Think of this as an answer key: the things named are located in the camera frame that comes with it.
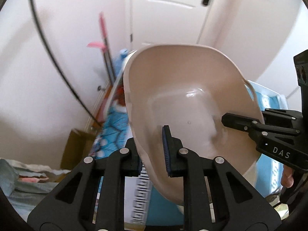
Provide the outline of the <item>person's right hand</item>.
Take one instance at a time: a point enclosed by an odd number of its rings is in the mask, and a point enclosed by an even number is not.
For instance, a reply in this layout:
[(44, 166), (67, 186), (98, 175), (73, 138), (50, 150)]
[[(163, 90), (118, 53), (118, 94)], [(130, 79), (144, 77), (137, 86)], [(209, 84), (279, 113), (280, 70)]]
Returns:
[(293, 186), (294, 179), (293, 179), (294, 170), (286, 165), (284, 165), (281, 184), (283, 187), (290, 188)]

